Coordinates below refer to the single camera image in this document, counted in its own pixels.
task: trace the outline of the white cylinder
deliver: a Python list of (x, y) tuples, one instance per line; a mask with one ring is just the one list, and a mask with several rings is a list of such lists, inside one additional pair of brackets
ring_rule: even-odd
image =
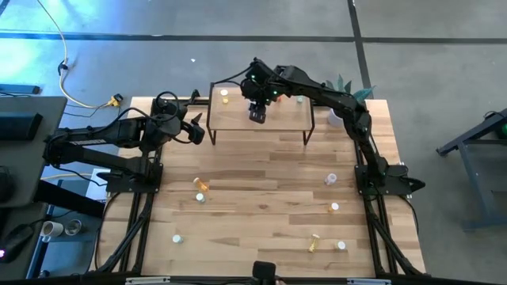
[(41, 237), (58, 237), (63, 232), (63, 225), (59, 222), (46, 221), (40, 230)]
[(345, 242), (344, 241), (339, 241), (337, 244), (336, 244), (337, 248), (340, 249), (340, 250), (345, 250)]
[(204, 202), (206, 202), (206, 196), (203, 193), (197, 193), (196, 200), (199, 203), (204, 203)]
[(343, 127), (343, 119), (336, 116), (333, 109), (330, 109), (330, 114), (327, 116), (327, 122), (333, 127)]
[(336, 179), (337, 179), (336, 174), (330, 173), (330, 175), (328, 175), (326, 179), (324, 179), (324, 183), (326, 183), (326, 185), (331, 185), (334, 182), (336, 182)]
[(179, 234), (175, 234), (173, 236), (173, 242), (174, 243), (182, 243), (183, 242), (183, 238), (181, 237), (181, 235)]

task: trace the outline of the white pot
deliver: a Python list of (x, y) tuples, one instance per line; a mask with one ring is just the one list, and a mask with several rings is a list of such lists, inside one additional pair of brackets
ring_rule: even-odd
[(343, 119), (334, 114), (334, 110), (330, 109), (330, 114), (327, 116), (327, 121), (333, 127), (343, 127)]

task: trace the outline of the computer mouse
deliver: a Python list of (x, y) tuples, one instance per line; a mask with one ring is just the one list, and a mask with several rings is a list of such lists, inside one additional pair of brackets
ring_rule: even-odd
[(0, 202), (6, 202), (14, 193), (14, 179), (5, 166), (0, 166)]
[(33, 228), (28, 224), (16, 226), (0, 241), (0, 263), (16, 259), (23, 246), (33, 236)]

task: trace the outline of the wooden tabletop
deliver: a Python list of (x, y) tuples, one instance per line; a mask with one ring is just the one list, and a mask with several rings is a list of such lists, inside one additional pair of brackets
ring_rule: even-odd
[[(134, 97), (132, 106), (149, 112), (151, 100)], [(387, 102), (367, 105), (380, 153), (391, 164), (399, 162)], [(206, 110), (192, 106), (187, 118), (203, 112), (204, 123)], [(283, 277), (374, 276), (364, 205), (353, 176), (353, 142), (344, 129), (327, 123), (328, 111), (315, 108), (316, 127), (307, 146), (300, 133), (263, 131), (222, 131), (215, 146), (208, 137), (199, 146), (168, 142), (143, 275), (251, 276), (253, 262), (265, 260), (276, 263), (276, 273)], [(120, 150), (120, 155), (139, 152)], [(337, 174), (337, 183), (326, 186), (329, 173)], [(210, 185), (204, 204), (195, 200), (195, 177)], [(396, 196), (385, 200), (392, 237), (424, 272), (411, 209)], [(109, 208), (100, 264), (125, 235), (131, 201), (132, 194), (124, 193)], [(327, 212), (331, 203), (340, 206), (334, 214)], [(173, 243), (174, 234), (184, 242)], [(321, 238), (315, 253), (307, 251), (312, 234)], [(345, 242), (345, 251), (334, 248), (338, 241)], [(387, 270), (385, 246), (380, 242), (379, 247)]]
[[(223, 103), (221, 91), (227, 91), (227, 104)], [(278, 102), (266, 106), (266, 121), (255, 123), (249, 119), (250, 101), (241, 95), (239, 87), (217, 86), (212, 91), (209, 127), (214, 131), (264, 130), (309, 131), (311, 129), (311, 105), (307, 97), (298, 102), (296, 96), (282, 96)]]

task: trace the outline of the concrete floor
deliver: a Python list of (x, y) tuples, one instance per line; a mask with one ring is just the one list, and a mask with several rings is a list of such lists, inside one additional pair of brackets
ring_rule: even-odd
[[(43, 3), (65, 32), (190, 36), (353, 36), (346, 0), (78, 0)], [(368, 37), (507, 37), (502, 0), (356, 0)], [(0, 32), (53, 32), (33, 0), (11, 1)], [(70, 94), (97, 105), (115, 93), (154, 96), (169, 89), (207, 94), (208, 83), (242, 70), (257, 56), (271, 66), (294, 64), (319, 81), (338, 74), (361, 87), (354, 43), (231, 41), (68, 42)], [(375, 98), (389, 100), (402, 160), (426, 182), (414, 194), (428, 273), (446, 278), (506, 283), (507, 227), (464, 233), (477, 218), (459, 154), (435, 149), (476, 125), (489, 110), (507, 107), (507, 51), (502, 44), (365, 44)], [(0, 82), (30, 83), (60, 95), (59, 40), (0, 40)], [(89, 113), (80, 108), (67, 112)], [(92, 119), (64, 116), (62, 127), (106, 124), (116, 110)], [(86, 165), (74, 169), (90, 171)], [(47, 169), (45, 174), (53, 174)]]

